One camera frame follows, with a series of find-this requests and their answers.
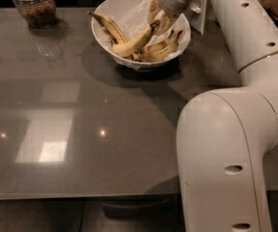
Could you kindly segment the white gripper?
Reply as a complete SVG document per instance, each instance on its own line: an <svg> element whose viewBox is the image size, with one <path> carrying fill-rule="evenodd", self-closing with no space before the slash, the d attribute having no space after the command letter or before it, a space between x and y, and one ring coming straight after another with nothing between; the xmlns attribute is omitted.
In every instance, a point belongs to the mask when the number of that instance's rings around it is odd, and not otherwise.
<svg viewBox="0 0 278 232"><path fill-rule="evenodd" d="M160 24L157 35L163 35L176 23L190 2L191 0L152 0L148 9L147 21L152 23L162 10L164 13L159 17Z"/></svg>

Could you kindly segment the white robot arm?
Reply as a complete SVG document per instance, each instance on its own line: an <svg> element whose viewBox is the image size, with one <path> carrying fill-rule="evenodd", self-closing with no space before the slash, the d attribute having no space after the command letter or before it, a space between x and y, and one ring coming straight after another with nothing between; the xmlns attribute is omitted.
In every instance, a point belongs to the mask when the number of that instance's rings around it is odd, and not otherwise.
<svg viewBox="0 0 278 232"><path fill-rule="evenodd" d="M155 0L174 23L193 0ZM210 0L241 85L193 98L177 126L186 232L272 232L264 154L278 147L278 28L259 0Z"/></svg>

